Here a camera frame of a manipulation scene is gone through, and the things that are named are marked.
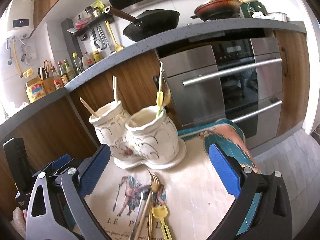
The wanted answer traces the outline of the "person left hand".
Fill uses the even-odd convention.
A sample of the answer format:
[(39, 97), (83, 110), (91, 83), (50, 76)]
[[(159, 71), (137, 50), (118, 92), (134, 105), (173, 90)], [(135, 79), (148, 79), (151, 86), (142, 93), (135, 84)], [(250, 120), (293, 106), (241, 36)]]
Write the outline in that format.
[(11, 221), (12, 226), (21, 235), (21, 237), (25, 239), (27, 211), (21, 210), (19, 207), (16, 207), (16, 209), (12, 213), (12, 217), (13, 217), (13, 220)]

